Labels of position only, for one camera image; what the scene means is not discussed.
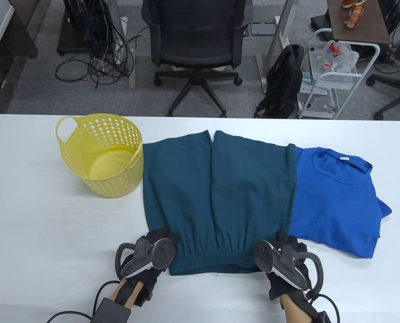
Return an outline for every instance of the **black glove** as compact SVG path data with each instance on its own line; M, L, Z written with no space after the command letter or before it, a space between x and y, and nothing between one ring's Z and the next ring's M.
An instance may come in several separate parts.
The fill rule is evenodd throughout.
M283 245L291 245L292 249L296 252L307 252L307 247L304 243L298 243L295 236L288 236L280 231L276 234L275 239L269 241L276 250L281 249ZM309 279L308 267L305 265L305 259L296 260L295 267L305 277L307 289L312 289L311 280ZM302 311L309 315L315 322L318 320L318 313L314 307L308 303L305 294L301 289L294 288L285 280L275 275L275 273L266 274L270 281L269 298L274 300L284 294L287 294L293 303L296 304Z
M279 249L282 250L283 245L291 245L291 248L296 252L307 251L306 245L304 243L298 243L297 238L295 236L288 236L283 231L278 232L276 234L276 238L270 240L269 242L276 250ZM308 267L306 267L305 265L305 260L304 259L297 260L296 268L305 277L308 289L312 289L311 281L309 280L309 275L308 275ZM289 283L287 283L274 273L266 274L266 276L270 281L270 291L269 291L270 300L274 300L275 298L278 298L281 295L288 294L288 292L297 290L297 288L294 288L293 286L291 286Z
M148 234L145 237L148 242L153 245L155 244L158 240L161 238L168 238L172 240L172 242L176 245L179 243L179 235L174 234L170 231L169 228L165 228L159 231L153 231L153 232L148 232ZM115 271L116 275L120 280L122 280L121 276L121 269L130 261L133 259L133 255L129 255L125 258L123 263L121 264L120 259L115 260ZM157 283L157 278L158 276L163 272L166 271L167 268L163 269L155 269L151 268L145 271L142 271L141 273L138 273L137 275L130 277L127 279L126 282L126 288L122 287L116 297L115 302L119 304L125 304L126 300L128 297L131 295L132 291L132 286L135 286L138 282L143 282L144 287L140 291L139 296L136 299L135 304L137 305L138 303L142 304L144 303L144 300L150 299L150 296L152 294L152 290L154 289L155 284Z

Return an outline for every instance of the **chair base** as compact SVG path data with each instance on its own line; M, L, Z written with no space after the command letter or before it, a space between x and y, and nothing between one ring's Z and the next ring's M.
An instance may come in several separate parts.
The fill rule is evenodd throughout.
M179 93L177 98L174 100L172 105L169 108L169 112L167 114L168 117L173 117L173 111L179 105L179 103L183 100L183 98L188 94L193 86L201 86L204 91L209 95L212 101L218 106L221 110L220 117L226 116L226 108L220 102L215 92L209 86L206 79L221 79L221 78L234 78L234 85L241 85L242 79L239 77L237 72L219 72L213 70L185 70L185 71L157 71L155 73L154 84L159 86L161 85L160 77L175 77L175 78L184 78L188 79L188 82L185 84L182 91Z
M367 86L373 86L375 84L375 81L378 81L380 83L389 85L391 87L394 87L395 89L400 89L400 80L395 80L390 77L378 75L378 74L372 74L366 79L366 85ZM394 108L400 104L400 97L397 99L393 100L392 102L386 104L383 106L381 109L379 109L377 112L374 114L374 120L383 120L384 119L384 112Z

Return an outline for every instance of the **yellow plastic basket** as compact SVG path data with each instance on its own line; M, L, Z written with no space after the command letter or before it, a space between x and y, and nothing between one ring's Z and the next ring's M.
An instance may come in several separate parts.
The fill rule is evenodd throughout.
M61 123L72 118L77 128L63 142ZM113 114L63 117L56 134L66 166L94 192L120 197L134 191L143 177L143 142L131 121Z

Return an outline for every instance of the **orange bottle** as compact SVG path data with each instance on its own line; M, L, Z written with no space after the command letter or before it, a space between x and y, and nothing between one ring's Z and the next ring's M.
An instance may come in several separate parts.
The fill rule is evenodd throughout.
M356 0L343 0L342 1L342 8L350 8L352 5L354 5L354 3L356 2Z
M346 28L353 30L357 26L365 9L365 2L366 0L356 0L348 13L348 18L343 22Z

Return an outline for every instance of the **black backpack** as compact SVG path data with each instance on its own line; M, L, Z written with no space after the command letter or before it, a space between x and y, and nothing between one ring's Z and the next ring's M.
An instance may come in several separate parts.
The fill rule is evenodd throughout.
M255 118L286 119L292 114L302 84L303 51L300 45L288 45L281 52L267 73L266 97L258 105Z

